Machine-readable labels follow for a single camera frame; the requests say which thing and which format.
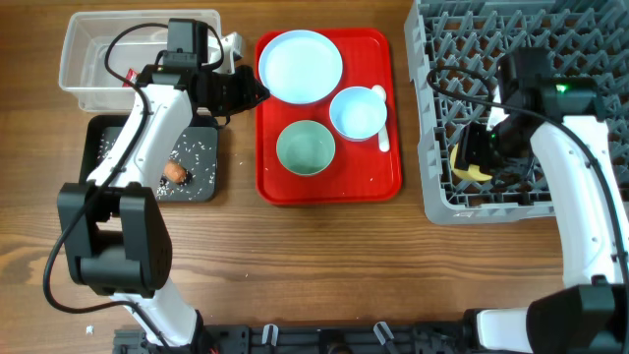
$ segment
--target white spoon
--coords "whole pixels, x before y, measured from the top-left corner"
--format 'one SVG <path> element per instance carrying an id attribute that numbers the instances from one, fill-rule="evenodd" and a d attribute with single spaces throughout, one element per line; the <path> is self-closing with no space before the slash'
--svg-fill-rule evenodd
<path id="1" fill-rule="evenodd" d="M 372 88 L 372 90 L 377 93 L 383 101 L 386 102 L 386 91 L 380 85 L 376 85 Z M 377 132 L 377 144 L 380 147 L 380 151 L 388 152 L 391 149 L 389 144 L 389 134 L 386 132 L 386 121 L 384 121 L 384 125 L 379 132 Z"/>

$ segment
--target brown egg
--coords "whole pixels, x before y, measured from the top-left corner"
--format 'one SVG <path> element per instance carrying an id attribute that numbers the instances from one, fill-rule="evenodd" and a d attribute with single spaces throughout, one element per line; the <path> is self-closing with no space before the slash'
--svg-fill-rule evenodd
<path id="1" fill-rule="evenodd" d="M 179 163 L 173 160 L 168 160 L 168 162 L 166 162 L 166 167 L 164 167 L 164 175 L 169 181 L 182 184 L 186 182 L 188 172 L 184 167 L 179 165 Z"/>

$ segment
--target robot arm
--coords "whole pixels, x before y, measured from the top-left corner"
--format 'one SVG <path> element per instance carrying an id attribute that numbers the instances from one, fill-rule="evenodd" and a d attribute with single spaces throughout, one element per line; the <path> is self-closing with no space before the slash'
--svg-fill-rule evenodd
<path id="1" fill-rule="evenodd" d="M 591 148 L 607 183 L 616 186 L 607 147 L 607 125 L 594 116 L 565 116 L 564 125 Z M 535 131 L 531 145 L 554 203 L 563 251 L 565 287 L 590 285 L 597 276 L 604 276 L 609 283 L 621 284 L 619 263 L 614 260 L 616 249 L 607 205 L 598 178 L 591 168 L 586 167 L 586 157 L 571 139 L 548 123 Z M 618 190 L 613 189 L 612 193 L 618 213 L 624 215 Z M 625 217 L 621 218 L 620 225 L 622 234 L 629 235 Z M 577 309 L 574 310 L 573 315 L 578 315 Z M 528 329 L 530 313 L 529 308 L 478 312 L 479 344 L 492 350 L 532 353 L 529 337 L 535 336 L 537 327 L 532 325 Z"/>
<path id="2" fill-rule="evenodd" d="M 553 78 L 546 53 L 538 49 L 520 49 L 503 57 L 497 75 L 497 103 L 523 109 L 512 110 L 506 117 L 502 109 L 493 108 L 488 129 L 479 124 L 466 127 L 455 165 L 478 164 L 484 174 L 491 175 L 502 167 L 504 158 L 518 157 L 530 144 L 553 200 L 566 289 L 529 308 L 469 311 L 466 319 L 475 330 L 475 346 L 536 354 L 619 350 L 627 322 L 621 273 L 621 262 L 626 260 L 617 255 L 601 183 L 611 186 L 613 208 L 620 215 L 621 250 L 626 249 L 629 224 L 615 188 L 596 83 Z M 576 135 L 598 161 L 604 181 L 566 132 L 524 110 L 541 113 Z"/>
<path id="3" fill-rule="evenodd" d="M 269 97 L 269 92 L 255 79 L 251 67 L 234 67 L 234 59 L 240 59 L 242 52 L 242 39 L 236 33 L 225 40 L 227 60 L 223 40 L 215 40 L 220 58 L 203 66 L 208 57 L 207 31 L 213 29 L 192 20 L 171 20 L 168 28 L 164 65 L 146 65 L 136 82 L 149 107 L 143 106 L 137 93 L 114 147 L 89 174 L 87 184 L 64 185 L 58 209 L 62 229 L 71 229 L 65 248 L 76 283 L 88 285 L 113 301 L 135 303 L 153 328 L 158 328 L 159 333 L 153 332 L 143 317 L 127 307 L 152 345 L 165 342 L 178 353 L 208 353 L 212 338 L 199 312 L 183 300 L 168 277 L 172 244 L 153 191 L 172 147 L 199 107 L 229 118 L 255 107 Z M 141 126 L 145 111 L 148 115 L 140 138 L 115 179 L 105 186 Z M 95 207 L 88 208 L 81 221 L 71 226 L 97 187 L 105 188 L 105 192 Z M 96 222 L 107 221 L 111 215 L 120 217 L 121 232 L 98 229 Z"/>

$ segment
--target clear plastic container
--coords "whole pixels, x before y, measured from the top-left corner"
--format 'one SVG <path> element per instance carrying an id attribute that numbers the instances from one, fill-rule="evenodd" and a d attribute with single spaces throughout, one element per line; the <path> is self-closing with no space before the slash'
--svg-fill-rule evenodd
<path id="1" fill-rule="evenodd" d="M 80 12 L 70 19 L 61 54 L 59 87 L 79 100 L 87 112 L 129 112 L 134 103 L 132 88 L 105 70 L 107 47 L 121 31 L 145 23 L 168 24 L 171 18 L 203 21 L 221 36 L 220 16 L 214 10 L 142 10 Z M 113 49 L 109 65 L 127 76 L 129 69 L 141 72 L 166 49 L 167 29 L 137 29 L 124 36 Z M 210 57 L 214 48 L 208 47 Z"/>

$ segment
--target yellow object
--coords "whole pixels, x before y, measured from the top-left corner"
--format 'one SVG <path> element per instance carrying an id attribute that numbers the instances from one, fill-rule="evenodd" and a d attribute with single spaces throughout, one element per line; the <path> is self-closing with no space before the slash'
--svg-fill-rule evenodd
<path id="1" fill-rule="evenodd" d="M 454 174 L 457 177 L 466 181 L 479 181 L 479 182 L 486 182 L 491 179 L 490 175 L 485 175 L 483 172 L 481 172 L 481 168 L 479 165 L 471 164 L 467 171 L 454 168 L 454 162 L 456 160 L 456 152 L 458 150 L 459 150 L 459 145 L 457 144 L 454 146 L 454 149 L 450 153 L 450 168 L 452 169 L 452 172 L 454 172 Z"/>

